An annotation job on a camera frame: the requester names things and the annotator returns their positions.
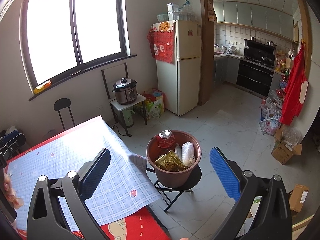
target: window frame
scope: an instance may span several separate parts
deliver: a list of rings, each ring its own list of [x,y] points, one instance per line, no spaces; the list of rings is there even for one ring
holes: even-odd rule
[[[36,81],[36,76],[33,71],[29,46],[28,46],[28,36],[27,36],[27,13],[28,13],[28,3],[29,0],[24,0],[22,5],[22,14],[21,14],[21,44],[22,44],[22,52],[23,58],[25,60],[26,70],[28,73],[28,77],[30,79],[30,83],[33,89],[35,89],[38,85]],[[72,43],[75,52],[77,66],[70,68],[64,72],[57,74],[56,76],[51,77],[52,84],[59,84],[63,82],[63,80],[68,80],[72,76],[77,76],[81,73],[87,72],[90,69],[94,69],[98,65],[103,65],[104,63],[109,64],[110,62],[118,61],[121,58],[129,57],[127,55],[126,50],[126,42],[124,37],[124,21],[122,14],[122,2],[121,0],[116,0],[116,11],[117,11],[117,20],[118,20],[118,30],[119,30],[119,41],[120,41],[120,49],[121,51],[115,54],[111,54],[108,56],[104,56],[101,58],[97,58],[91,60],[89,62],[83,63],[81,56],[81,48],[77,46],[79,44],[79,39],[77,35],[77,27],[76,27],[76,14],[75,14],[75,0],[69,0],[69,10],[70,10],[70,31],[72,35]]]

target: window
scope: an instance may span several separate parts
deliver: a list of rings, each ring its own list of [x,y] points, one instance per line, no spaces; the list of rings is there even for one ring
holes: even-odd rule
[[[125,57],[120,0],[25,0],[22,48],[33,88]]]

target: red bottle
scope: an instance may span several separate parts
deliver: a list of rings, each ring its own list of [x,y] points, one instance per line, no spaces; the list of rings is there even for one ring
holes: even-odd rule
[[[173,145],[175,145],[176,140],[174,138],[174,134],[165,130],[157,135],[158,147],[161,149],[170,149]]]

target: red coat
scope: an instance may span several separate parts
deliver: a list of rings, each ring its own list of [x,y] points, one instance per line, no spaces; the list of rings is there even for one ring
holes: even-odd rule
[[[282,106],[282,117],[280,122],[290,125],[294,116],[299,116],[303,104],[299,102],[302,83],[307,80],[304,74],[304,45],[298,55],[294,58],[293,68],[290,73],[286,93]]]

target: brown bucket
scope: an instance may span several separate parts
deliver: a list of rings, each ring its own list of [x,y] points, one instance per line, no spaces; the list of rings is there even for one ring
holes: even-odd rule
[[[147,158],[150,165],[155,169],[159,182],[165,187],[177,188],[181,187],[188,180],[191,171],[198,165],[201,159],[201,147],[198,140],[191,134],[179,130],[172,130],[172,133],[174,134],[176,142],[180,145],[180,147],[182,147],[182,145],[186,142],[193,143],[196,162],[190,168],[184,171],[172,172],[164,171],[158,168],[154,164],[155,160],[160,156],[161,151],[161,149],[158,147],[156,139],[157,135],[155,135],[148,143]]]

